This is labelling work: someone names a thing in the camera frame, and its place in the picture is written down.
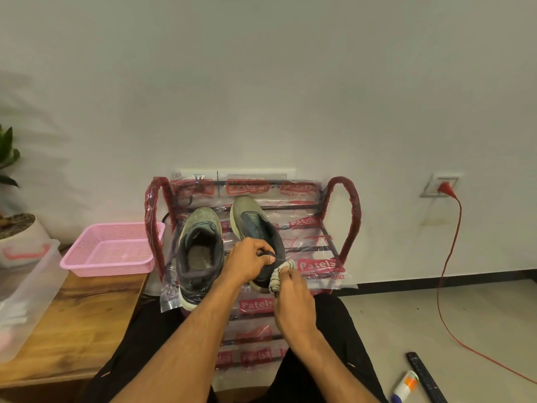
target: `floor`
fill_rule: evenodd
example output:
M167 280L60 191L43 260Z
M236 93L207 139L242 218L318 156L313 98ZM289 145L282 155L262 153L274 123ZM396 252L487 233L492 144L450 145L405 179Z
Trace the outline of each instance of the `floor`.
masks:
M343 297L387 396L417 352L449 403L536 402L537 385L458 345L438 316L435 290ZM531 280L451 287L440 291L448 327L462 342L537 379L537 284ZM228 371L216 390L269 385L277 364ZM406 403L428 403L422 388Z

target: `gray sneaker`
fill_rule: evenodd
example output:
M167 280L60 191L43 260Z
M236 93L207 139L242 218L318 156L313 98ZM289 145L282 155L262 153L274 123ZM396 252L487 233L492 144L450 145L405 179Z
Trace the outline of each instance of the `gray sneaker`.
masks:
M181 306L192 311L207 295L224 264L222 226L211 208L198 208L186 220L176 249Z
M263 239L274 249L275 254L271 252L263 252L261 254L275 256L276 261L268 266L264 266L259 275L250 282L250 285L255 290L268 293L272 272L276 267L285 262L284 243L276 226L269 222L265 212L263 212L251 196L239 196L233 201L229 219L233 233L240 240L243 240L245 237Z

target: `black remote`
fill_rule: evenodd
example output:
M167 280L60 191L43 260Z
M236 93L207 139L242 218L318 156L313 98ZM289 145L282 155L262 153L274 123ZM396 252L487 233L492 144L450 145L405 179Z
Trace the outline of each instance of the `black remote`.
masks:
M415 352L407 352L406 359L408 359L408 362L412 366L414 372L420 378L420 383L429 396L429 400L431 400L432 403L447 403L446 398L442 392L440 392L436 382L433 380L433 377L421 361L418 354Z

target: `person's left hand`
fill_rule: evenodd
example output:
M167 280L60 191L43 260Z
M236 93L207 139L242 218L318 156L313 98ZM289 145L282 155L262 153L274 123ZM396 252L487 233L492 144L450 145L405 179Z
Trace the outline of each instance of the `person's left hand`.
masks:
M258 256L262 251L274 253L274 249L261 239L247 237L238 242L229 251L220 275L234 281L238 286L253 280L263 266L276 261L276 257L271 255Z

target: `white bottle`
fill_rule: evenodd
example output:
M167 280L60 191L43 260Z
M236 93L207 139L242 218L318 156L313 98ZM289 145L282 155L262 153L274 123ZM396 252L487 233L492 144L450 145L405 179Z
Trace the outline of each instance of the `white bottle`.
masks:
M409 394L416 388L419 380L418 375L412 371L408 371L405 376L403 376L401 382L399 382L399 385L395 388L391 398L392 403L403 403Z

